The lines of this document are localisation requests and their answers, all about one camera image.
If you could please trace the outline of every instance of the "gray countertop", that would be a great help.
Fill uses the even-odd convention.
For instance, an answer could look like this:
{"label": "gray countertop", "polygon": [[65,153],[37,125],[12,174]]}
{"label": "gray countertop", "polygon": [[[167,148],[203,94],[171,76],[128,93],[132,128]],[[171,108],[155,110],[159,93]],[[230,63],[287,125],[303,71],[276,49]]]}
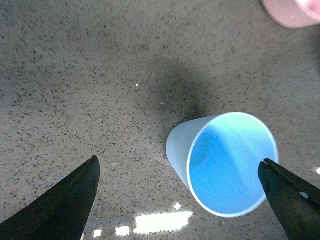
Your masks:
{"label": "gray countertop", "polygon": [[[17,0],[0,10],[0,222],[97,155],[84,239],[286,239],[268,201],[238,218],[206,212],[165,143],[181,122],[248,113],[272,131],[279,163],[319,188],[318,26],[284,28],[258,0]],[[136,217],[177,203],[193,213],[181,230],[134,231]],[[117,236],[123,226],[129,235]]]}

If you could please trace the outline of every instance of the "cup rim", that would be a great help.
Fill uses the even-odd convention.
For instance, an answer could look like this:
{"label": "cup rim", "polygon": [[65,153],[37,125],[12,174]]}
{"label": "cup rim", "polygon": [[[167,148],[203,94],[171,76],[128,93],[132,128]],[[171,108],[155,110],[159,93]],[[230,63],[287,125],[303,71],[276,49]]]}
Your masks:
{"label": "cup rim", "polygon": [[194,138],[193,142],[192,142],[192,145],[191,145],[191,148],[189,150],[189,153],[188,153],[188,159],[187,159],[187,164],[186,164],[186,175],[187,175],[187,182],[188,182],[188,185],[189,185],[189,188],[190,188],[190,191],[193,195],[193,197],[196,199],[196,201],[205,209],[207,210],[209,213],[211,214],[214,214],[216,216],[219,216],[219,217],[224,217],[224,218],[236,218],[236,217],[241,217],[243,215],[246,215],[252,211],[254,211],[256,208],[258,208],[265,200],[266,200],[266,194],[263,194],[261,196],[261,198],[254,204],[252,205],[251,207],[249,207],[248,209],[244,210],[244,211],[241,211],[241,212],[237,212],[237,213],[233,213],[233,214],[225,214],[225,213],[220,213],[220,212],[216,212],[216,211],[213,211],[211,209],[209,209],[208,207],[206,207],[202,202],[201,200],[198,198],[197,194],[195,193],[194,191],[194,188],[192,186],[192,183],[191,183],[191,177],[190,177],[190,161],[191,161],[191,155],[192,155],[192,152],[193,152],[193,149],[194,149],[194,146],[196,144],[196,142],[198,141],[200,135],[204,132],[204,130],[214,121],[216,121],[218,118],[221,118],[221,117],[225,117],[226,115],[245,115],[246,117],[249,117],[251,119],[254,119],[256,122],[258,122],[264,129],[265,131],[267,132],[271,142],[272,142],[272,145],[273,145],[273,149],[274,149],[274,153],[275,153],[275,159],[273,159],[274,162],[276,163],[279,163],[279,152],[278,152],[278,148],[277,148],[277,144],[276,144],[276,140],[273,136],[273,134],[271,133],[270,129],[258,118],[256,118],[255,116],[252,116],[250,114],[247,114],[247,113],[244,113],[244,112],[228,112],[228,113],[224,113],[224,114],[221,114],[213,119],[211,119],[206,125],[203,126],[203,128],[198,132],[198,134],[196,135],[196,137]]}

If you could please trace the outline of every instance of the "pink object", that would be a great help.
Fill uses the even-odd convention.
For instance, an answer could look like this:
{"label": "pink object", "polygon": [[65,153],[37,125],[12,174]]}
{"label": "pink object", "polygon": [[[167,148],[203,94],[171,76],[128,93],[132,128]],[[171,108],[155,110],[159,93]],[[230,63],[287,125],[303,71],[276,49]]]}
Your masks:
{"label": "pink object", "polygon": [[262,0],[269,15],[287,28],[320,24],[320,0]]}

